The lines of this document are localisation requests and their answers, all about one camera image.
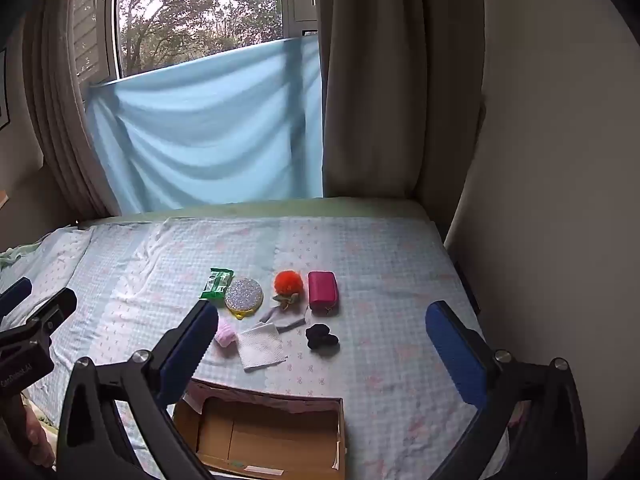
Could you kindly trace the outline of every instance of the window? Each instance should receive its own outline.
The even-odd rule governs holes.
[[[76,70],[82,93],[89,83],[97,83],[119,76],[114,21],[111,16],[113,0],[74,0],[74,51]]]
[[[76,0],[78,79],[83,90],[317,28],[314,0]]]

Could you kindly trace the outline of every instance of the green snack wrapper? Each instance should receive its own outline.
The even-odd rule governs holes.
[[[216,269],[211,267],[211,274],[207,280],[207,285],[200,295],[201,300],[216,300],[225,297],[226,288],[231,283],[234,272],[230,269]]]

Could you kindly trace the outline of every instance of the hand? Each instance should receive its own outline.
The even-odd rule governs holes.
[[[43,467],[51,467],[55,462],[55,455],[51,449],[51,445],[47,441],[47,435],[44,428],[40,425],[38,418],[31,409],[31,406],[25,404],[24,411],[26,412],[26,434],[29,442],[33,444],[29,451],[29,460],[35,465],[41,465]]]

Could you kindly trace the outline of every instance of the picture frame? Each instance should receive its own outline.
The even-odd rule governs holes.
[[[6,100],[6,47],[0,50],[0,130],[9,124],[9,108]]]

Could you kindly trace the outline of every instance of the mattress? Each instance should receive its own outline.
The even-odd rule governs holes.
[[[0,291],[23,273],[34,280],[37,301],[65,285],[78,296],[76,313],[52,337],[55,370],[29,389],[31,399],[57,424],[76,359],[88,355],[105,364],[153,348],[197,301],[209,267],[256,279],[267,298],[279,270],[332,270],[340,310],[321,322],[340,339],[339,352],[310,352],[302,327],[283,334],[283,363],[245,372],[233,348],[213,343],[194,375],[252,390],[342,397],[348,478],[428,478],[476,412],[460,398],[425,332],[426,307],[436,300],[479,330],[438,232],[409,202],[300,202],[313,202],[313,212],[301,203],[271,203],[270,216],[258,207],[240,216],[210,218],[209,210],[200,218],[110,219],[56,232],[3,270]],[[23,322],[36,300],[6,322]],[[256,322],[226,310],[220,316],[236,330]],[[310,310],[306,322],[318,322]],[[119,409],[143,466],[160,476],[126,405]],[[503,439],[487,474],[507,449]]]

